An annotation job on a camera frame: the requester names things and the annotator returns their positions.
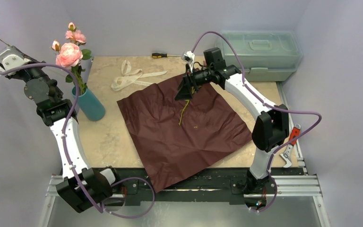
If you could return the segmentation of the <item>bare green flower stem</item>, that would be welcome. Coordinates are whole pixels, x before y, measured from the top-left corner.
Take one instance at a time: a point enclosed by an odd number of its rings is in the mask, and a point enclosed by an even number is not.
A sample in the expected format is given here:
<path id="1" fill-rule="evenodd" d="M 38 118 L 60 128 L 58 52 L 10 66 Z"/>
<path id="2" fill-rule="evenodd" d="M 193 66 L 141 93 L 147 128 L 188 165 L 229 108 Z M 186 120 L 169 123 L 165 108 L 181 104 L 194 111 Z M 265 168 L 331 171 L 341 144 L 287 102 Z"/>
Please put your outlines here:
<path id="1" fill-rule="evenodd" d="M 185 101 L 186 101 L 185 106 L 181 109 L 181 115 L 180 115 L 180 119 L 179 119 L 179 122 L 178 122 L 179 126 L 181 126 L 181 124 L 182 124 L 182 119 L 183 119 L 184 112 L 186 111 L 187 106 L 190 103 L 190 100 L 185 100 Z"/>

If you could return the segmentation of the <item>small pink rose stem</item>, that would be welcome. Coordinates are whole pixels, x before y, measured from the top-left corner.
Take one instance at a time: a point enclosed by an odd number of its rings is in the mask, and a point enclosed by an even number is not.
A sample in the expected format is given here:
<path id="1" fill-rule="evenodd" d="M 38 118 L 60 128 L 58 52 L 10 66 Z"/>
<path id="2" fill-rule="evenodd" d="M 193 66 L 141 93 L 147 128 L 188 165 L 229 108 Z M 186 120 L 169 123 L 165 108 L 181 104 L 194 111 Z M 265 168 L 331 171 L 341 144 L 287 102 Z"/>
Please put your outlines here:
<path id="1" fill-rule="evenodd" d="M 64 45 L 60 45 L 60 43 L 55 40 L 52 43 L 52 49 L 57 53 L 55 59 L 56 65 L 71 70 L 74 62 L 78 60 L 78 55 L 76 53 L 76 49 L 74 48 L 74 44 L 65 43 Z"/>

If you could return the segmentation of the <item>large pink rose stem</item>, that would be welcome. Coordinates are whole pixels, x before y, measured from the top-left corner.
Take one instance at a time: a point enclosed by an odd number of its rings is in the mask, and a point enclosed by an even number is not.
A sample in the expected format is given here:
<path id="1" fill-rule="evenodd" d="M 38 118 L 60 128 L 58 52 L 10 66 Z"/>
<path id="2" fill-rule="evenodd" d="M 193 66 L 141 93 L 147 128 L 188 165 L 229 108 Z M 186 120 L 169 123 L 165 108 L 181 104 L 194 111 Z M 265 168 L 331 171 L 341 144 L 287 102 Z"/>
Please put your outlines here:
<path id="1" fill-rule="evenodd" d="M 57 40 L 52 43 L 51 48 L 56 52 L 55 63 L 73 73 L 77 79 L 79 94 L 83 95 L 87 90 L 87 85 L 81 77 L 81 73 L 85 71 L 81 62 L 91 59 L 91 50 L 82 48 L 86 44 L 86 36 L 73 22 L 68 24 L 65 39 L 67 42 L 63 44 Z"/>

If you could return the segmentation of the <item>dark maroon wrapping paper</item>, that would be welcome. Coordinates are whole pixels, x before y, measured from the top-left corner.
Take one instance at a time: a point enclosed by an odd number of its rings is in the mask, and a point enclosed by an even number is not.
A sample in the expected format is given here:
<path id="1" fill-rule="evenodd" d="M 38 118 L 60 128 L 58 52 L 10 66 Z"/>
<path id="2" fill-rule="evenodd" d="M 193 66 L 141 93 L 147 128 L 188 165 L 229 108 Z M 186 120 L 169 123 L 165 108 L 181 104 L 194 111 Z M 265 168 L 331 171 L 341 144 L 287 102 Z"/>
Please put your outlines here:
<path id="1" fill-rule="evenodd" d="M 176 101 L 182 75 L 136 91 L 117 102 L 155 192 L 212 166 L 251 142 L 251 131 L 210 84 Z"/>

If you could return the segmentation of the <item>cream printed ribbon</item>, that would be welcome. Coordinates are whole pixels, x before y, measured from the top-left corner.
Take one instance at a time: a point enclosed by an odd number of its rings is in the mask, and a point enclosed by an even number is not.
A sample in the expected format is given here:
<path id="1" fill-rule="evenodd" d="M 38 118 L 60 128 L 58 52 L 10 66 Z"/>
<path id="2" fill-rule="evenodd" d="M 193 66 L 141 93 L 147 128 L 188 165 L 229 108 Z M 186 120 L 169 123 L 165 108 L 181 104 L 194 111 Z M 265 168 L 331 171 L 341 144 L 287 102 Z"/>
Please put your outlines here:
<path id="1" fill-rule="evenodd" d="M 150 86 L 152 82 L 141 81 L 141 78 L 157 77 L 166 74 L 167 71 L 144 73 L 142 69 L 132 70 L 131 63 L 128 60 L 124 60 L 121 65 L 121 76 L 115 77 L 111 84 L 113 92 L 120 91 L 131 84 Z"/>

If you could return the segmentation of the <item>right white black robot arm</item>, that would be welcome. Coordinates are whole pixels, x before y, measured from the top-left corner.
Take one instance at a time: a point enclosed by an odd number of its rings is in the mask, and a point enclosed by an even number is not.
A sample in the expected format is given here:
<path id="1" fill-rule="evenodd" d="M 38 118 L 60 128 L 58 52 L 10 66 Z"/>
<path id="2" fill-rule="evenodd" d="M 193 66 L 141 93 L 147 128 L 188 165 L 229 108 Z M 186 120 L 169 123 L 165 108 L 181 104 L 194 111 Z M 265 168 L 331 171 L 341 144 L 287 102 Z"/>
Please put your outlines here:
<path id="1" fill-rule="evenodd" d="M 256 146 L 254 160 L 247 172 L 246 188 L 259 192 L 270 179 L 272 157 L 277 148 L 289 136 L 288 113 L 285 105 L 267 103 L 267 99 L 245 81 L 242 71 L 227 65 L 219 48 L 204 51 L 206 66 L 194 68 L 195 54 L 191 51 L 181 55 L 186 71 L 177 88 L 175 100 L 191 100 L 199 87 L 213 83 L 233 95 L 250 112 L 255 120 L 252 141 Z"/>

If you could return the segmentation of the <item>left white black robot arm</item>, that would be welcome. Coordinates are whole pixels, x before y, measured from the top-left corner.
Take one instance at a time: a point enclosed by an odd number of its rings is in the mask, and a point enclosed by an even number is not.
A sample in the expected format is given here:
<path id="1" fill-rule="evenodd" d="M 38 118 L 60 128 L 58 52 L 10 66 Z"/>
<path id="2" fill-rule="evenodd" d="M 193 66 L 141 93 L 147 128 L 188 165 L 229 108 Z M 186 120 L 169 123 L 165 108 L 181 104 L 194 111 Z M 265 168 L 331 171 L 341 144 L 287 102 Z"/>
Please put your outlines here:
<path id="1" fill-rule="evenodd" d="M 55 136 L 63 170 L 63 181 L 56 185 L 58 195 L 78 213 L 90 207 L 103 213 L 102 202 L 121 190 L 122 180 L 112 167 L 92 168 L 87 163 L 75 105 L 63 98 L 58 82 L 43 71 L 48 66 L 30 60 L 4 63 L 0 74 L 25 82 L 25 95 L 35 102 L 37 114 Z"/>

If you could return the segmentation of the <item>teal cylindrical vase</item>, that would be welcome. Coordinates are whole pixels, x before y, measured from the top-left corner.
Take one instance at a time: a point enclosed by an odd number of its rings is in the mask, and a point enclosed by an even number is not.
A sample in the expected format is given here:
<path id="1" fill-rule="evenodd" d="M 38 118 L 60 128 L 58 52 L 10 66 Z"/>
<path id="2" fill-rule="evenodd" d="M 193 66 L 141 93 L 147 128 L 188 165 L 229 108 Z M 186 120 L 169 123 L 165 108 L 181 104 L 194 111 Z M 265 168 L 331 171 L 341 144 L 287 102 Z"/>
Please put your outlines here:
<path id="1" fill-rule="evenodd" d="M 105 116 L 106 109 L 90 89 L 78 97 L 77 106 L 88 120 L 98 121 Z"/>

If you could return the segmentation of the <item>yellow black screwdriver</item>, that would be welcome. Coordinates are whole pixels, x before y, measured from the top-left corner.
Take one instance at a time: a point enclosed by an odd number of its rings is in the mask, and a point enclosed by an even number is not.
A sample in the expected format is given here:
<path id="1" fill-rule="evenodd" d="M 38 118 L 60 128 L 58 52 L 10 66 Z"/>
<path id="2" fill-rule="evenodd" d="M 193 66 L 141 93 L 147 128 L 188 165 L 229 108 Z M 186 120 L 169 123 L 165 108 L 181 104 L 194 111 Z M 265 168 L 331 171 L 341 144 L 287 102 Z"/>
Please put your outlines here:
<path id="1" fill-rule="evenodd" d="M 167 54 L 167 53 L 154 52 L 154 53 L 151 53 L 151 57 L 154 59 L 158 59 L 158 58 L 168 58 L 168 57 L 180 57 L 180 55 L 172 55 L 172 54 Z"/>

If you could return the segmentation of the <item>green translucent plastic toolbox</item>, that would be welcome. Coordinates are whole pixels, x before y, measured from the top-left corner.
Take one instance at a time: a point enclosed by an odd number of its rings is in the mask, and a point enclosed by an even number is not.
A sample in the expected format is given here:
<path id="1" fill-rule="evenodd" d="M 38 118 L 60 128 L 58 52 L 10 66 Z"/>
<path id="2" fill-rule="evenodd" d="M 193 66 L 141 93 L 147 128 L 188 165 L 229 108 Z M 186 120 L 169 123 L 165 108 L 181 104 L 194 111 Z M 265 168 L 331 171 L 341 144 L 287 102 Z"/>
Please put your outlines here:
<path id="1" fill-rule="evenodd" d="M 225 31 L 221 33 L 237 53 L 222 38 L 216 47 L 220 48 L 227 65 L 245 68 L 248 81 L 281 82 L 296 72 L 303 53 L 293 32 L 289 31 Z"/>

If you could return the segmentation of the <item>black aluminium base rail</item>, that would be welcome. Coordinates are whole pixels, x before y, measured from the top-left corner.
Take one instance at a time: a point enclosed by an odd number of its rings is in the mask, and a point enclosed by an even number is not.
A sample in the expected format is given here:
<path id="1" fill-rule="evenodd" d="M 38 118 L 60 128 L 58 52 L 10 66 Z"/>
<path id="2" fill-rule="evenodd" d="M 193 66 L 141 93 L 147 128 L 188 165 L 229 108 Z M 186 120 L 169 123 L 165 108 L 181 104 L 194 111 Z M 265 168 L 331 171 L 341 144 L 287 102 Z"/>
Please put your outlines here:
<path id="1" fill-rule="evenodd" d="M 123 183 L 126 187 L 126 205 L 138 206 L 142 201 L 151 201 L 152 193 L 147 183 L 138 178 L 149 180 L 143 168 L 118 168 L 120 178 L 132 177 Z M 231 205 L 243 204 L 243 199 L 260 198 L 261 189 L 244 193 L 248 169 L 207 168 L 186 180 L 165 188 L 156 194 L 155 201 L 166 202 L 228 202 Z M 268 201 L 277 196 L 320 196 L 320 184 L 315 175 L 307 175 L 303 168 L 274 167 L 271 174 L 275 181 L 266 184 Z"/>

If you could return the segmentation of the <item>orange handled utility knife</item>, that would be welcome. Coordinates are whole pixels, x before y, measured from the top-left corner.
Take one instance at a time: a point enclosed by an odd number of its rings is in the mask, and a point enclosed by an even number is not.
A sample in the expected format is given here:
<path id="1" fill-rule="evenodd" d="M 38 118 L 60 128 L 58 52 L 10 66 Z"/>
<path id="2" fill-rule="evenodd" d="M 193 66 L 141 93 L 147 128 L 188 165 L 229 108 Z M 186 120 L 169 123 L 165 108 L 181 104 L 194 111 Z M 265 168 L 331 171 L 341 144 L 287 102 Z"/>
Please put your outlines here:
<path id="1" fill-rule="evenodd" d="M 289 137 L 289 140 L 293 141 L 289 142 L 286 146 L 285 151 L 282 154 L 280 154 L 280 157 L 285 161 L 285 165 L 283 166 L 283 168 L 290 168 L 292 166 L 291 153 L 296 144 L 297 140 L 296 137 L 299 136 L 300 131 L 301 131 L 301 126 L 299 124 L 295 124 Z"/>

